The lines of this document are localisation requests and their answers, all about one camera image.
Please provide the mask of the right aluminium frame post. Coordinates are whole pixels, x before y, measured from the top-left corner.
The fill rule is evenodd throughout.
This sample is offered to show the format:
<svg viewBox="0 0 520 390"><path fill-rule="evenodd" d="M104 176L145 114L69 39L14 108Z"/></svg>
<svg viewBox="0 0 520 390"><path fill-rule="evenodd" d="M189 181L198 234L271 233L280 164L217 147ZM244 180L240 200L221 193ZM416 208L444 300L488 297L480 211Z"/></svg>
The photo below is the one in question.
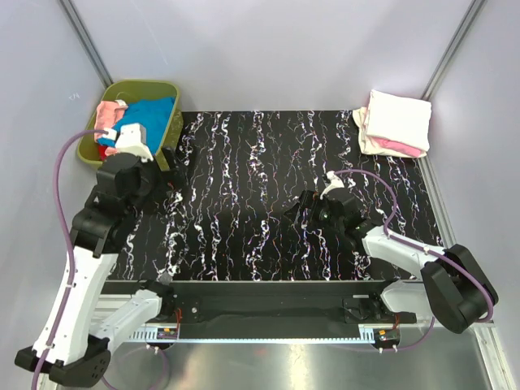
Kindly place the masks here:
<svg viewBox="0 0 520 390"><path fill-rule="evenodd" d="M430 101L433 98L436 90L440 87L442 80L447 75L458 51L461 49L462 44L487 3L487 0L472 0L470 2L470 5L462 16L461 21L440 58L440 61L437 63L435 70L422 92L422 100Z"/></svg>

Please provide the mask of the red t shirt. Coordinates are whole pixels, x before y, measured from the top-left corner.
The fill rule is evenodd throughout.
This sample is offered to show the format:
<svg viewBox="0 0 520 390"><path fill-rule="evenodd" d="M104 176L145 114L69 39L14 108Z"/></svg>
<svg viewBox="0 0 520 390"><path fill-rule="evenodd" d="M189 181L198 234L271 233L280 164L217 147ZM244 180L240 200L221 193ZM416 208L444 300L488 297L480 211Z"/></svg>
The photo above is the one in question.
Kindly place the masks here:
<svg viewBox="0 0 520 390"><path fill-rule="evenodd" d="M114 155L117 153L117 149L114 147L106 146L106 145L98 145L97 151L99 154L99 158L102 162L106 160L107 157Z"/></svg>

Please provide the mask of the aluminium frame post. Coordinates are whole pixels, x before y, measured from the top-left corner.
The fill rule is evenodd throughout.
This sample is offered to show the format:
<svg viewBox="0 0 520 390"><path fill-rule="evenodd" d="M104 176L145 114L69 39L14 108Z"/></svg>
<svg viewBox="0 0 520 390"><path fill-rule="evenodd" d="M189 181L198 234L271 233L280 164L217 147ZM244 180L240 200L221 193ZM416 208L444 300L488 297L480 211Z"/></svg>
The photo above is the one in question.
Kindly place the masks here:
<svg viewBox="0 0 520 390"><path fill-rule="evenodd" d="M63 10L64 15L67 17L68 22L70 23L78 41L82 45L84 52L89 58L89 61L93 65L94 71L97 73L97 76L99 77L104 87L108 88L113 84L113 79L105 63L103 62L102 57L99 54L96 45L94 44L93 38L91 37L85 22L82 20L75 3L72 0L58 0L58 4Z"/></svg>
<svg viewBox="0 0 520 390"><path fill-rule="evenodd" d="M461 49L462 44L487 3L487 0L472 0L470 2L470 5L462 16L461 21L440 58L440 61L437 63L435 70L422 92L422 100L430 101L433 98L436 90L440 87L442 80L447 75L458 51Z"/></svg>

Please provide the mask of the left aluminium frame post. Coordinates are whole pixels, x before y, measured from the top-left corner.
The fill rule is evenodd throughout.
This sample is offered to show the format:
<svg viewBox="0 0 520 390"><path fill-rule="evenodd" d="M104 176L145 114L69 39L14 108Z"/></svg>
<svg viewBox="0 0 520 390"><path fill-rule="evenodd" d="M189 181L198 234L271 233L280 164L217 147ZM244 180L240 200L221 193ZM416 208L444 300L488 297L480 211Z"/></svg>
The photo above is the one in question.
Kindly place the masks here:
<svg viewBox="0 0 520 390"><path fill-rule="evenodd" d="M108 88L113 84L113 79L105 63L103 62L102 57L99 54L96 45L94 44L93 38L91 37L85 22L82 20L75 3L72 0L58 0L58 4L63 10L64 15L67 17L68 22L70 23L78 41L82 45L84 52L89 58L89 61L93 65L94 71L97 73L97 76L99 77L104 87Z"/></svg>

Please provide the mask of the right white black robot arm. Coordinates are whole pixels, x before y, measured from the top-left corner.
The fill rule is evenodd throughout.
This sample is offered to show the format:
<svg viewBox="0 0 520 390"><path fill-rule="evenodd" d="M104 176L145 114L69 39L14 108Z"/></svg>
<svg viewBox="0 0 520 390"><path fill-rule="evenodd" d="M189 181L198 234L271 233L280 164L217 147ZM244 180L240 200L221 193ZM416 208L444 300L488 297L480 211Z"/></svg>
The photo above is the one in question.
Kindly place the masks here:
<svg viewBox="0 0 520 390"><path fill-rule="evenodd" d="M491 316L499 297L474 255L463 245L429 247L362 215L355 198L338 201L305 190L284 217L305 230L330 233L348 251L401 268L413 280L388 284L369 301L373 319L400 313L431 316L460 334Z"/></svg>

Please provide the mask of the olive green plastic bin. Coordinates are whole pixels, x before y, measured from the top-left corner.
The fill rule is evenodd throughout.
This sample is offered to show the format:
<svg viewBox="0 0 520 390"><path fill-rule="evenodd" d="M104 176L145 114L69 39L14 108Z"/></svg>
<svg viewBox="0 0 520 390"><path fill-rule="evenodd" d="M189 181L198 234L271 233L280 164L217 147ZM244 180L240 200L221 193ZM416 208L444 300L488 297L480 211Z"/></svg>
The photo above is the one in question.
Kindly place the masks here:
<svg viewBox="0 0 520 390"><path fill-rule="evenodd" d="M176 149L183 127L180 90L170 81L122 80L108 87L87 124L115 134L130 125L145 129L144 145L163 171L169 169L162 148Z"/></svg>

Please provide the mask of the cream folded t shirt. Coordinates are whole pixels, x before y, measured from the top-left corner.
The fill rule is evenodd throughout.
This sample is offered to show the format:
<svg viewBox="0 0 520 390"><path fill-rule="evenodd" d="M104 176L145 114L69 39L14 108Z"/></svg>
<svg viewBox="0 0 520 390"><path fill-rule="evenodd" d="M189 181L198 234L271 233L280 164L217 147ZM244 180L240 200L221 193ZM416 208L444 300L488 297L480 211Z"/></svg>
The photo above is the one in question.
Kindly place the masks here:
<svg viewBox="0 0 520 390"><path fill-rule="evenodd" d="M352 118L354 123L356 124L358 128L358 144L360 147L360 150L363 154L371 155L371 143L366 141L366 134L365 134L365 118L366 118L367 108L366 107L360 107L352 112Z"/></svg>

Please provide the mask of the blue t shirt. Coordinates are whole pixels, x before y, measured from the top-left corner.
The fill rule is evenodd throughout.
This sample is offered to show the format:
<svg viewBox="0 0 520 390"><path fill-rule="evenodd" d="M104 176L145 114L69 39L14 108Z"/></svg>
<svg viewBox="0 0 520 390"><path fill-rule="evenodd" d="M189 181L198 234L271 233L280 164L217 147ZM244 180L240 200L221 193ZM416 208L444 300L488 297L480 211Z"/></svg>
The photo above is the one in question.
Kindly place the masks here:
<svg viewBox="0 0 520 390"><path fill-rule="evenodd" d="M159 151L163 136L167 132L175 101L173 97L164 97L127 103L128 109L125 111L123 118L115 125L115 129L119 132L125 124L141 124L146 129L146 144L150 152L156 154Z"/></svg>

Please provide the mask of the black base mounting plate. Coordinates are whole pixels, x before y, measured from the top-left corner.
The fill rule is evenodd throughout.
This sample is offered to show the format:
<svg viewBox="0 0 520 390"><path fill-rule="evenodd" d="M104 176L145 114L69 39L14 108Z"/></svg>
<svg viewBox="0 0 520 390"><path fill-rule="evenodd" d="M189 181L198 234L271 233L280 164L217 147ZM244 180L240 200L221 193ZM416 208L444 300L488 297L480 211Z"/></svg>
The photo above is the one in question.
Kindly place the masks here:
<svg viewBox="0 0 520 390"><path fill-rule="evenodd" d="M384 281L195 282L176 281L158 288L166 304L159 314L147 314L131 331L153 324L201 324L236 327L266 325L292 329L324 325L371 327L409 325L417 315L392 314L379 308Z"/></svg>

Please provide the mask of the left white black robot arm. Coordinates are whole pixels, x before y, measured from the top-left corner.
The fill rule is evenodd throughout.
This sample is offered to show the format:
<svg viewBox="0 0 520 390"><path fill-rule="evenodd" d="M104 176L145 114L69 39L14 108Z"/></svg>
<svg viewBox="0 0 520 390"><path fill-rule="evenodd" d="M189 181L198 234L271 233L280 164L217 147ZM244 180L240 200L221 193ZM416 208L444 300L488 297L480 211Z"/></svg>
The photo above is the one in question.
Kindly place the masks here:
<svg viewBox="0 0 520 390"><path fill-rule="evenodd" d="M67 265L50 316L35 343L15 355L15 365L65 387L91 388L112 354L141 325L165 322L176 310L168 282L141 282L129 301L102 323L91 323L111 268L134 230L139 213L158 191L184 189L188 169L176 150L164 147L166 168L155 158L120 153L97 170L97 183L71 225L64 226Z"/></svg>

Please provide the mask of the pink folded t shirt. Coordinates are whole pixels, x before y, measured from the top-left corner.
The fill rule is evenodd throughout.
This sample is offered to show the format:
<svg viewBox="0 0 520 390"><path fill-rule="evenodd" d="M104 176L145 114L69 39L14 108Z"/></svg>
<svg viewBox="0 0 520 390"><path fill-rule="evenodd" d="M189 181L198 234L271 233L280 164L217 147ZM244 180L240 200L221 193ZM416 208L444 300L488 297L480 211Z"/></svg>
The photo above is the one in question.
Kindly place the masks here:
<svg viewBox="0 0 520 390"><path fill-rule="evenodd" d="M367 144L370 146L370 151L374 154L402 158L421 158L426 155L424 150L397 141L390 141L378 137L370 137Z"/></svg>

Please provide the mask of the salmon pink t shirt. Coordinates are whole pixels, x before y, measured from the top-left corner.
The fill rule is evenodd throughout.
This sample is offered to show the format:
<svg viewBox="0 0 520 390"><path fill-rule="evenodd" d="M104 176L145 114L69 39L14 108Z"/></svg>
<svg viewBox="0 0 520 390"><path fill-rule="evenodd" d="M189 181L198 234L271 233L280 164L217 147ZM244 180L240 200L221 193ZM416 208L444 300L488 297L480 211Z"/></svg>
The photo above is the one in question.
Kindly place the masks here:
<svg viewBox="0 0 520 390"><path fill-rule="evenodd" d="M113 147L118 137L115 125L123 118L128 104L124 100L101 101L97 106L94 140L100 145Z"/></svg>

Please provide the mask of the black marble pattern mat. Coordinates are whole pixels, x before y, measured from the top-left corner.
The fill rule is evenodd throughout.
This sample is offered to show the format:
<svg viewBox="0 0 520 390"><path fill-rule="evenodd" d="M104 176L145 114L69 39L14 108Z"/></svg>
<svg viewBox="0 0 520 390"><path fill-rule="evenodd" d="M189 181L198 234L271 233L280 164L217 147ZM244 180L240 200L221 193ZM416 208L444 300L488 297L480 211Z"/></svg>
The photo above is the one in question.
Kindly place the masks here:
<svg viewBox="0 0 520 390"><path fill-rule="evenodd" d="M405 272L345 251L331 234L284 217L328 171L352 169L331 196L357 198L374 221L440 245L427 188L413 159L368 157L347 110L186 112L177 150L190 178L141 213L111 280L391 280ZM200 150L195 167L192 150Z"/></svg>

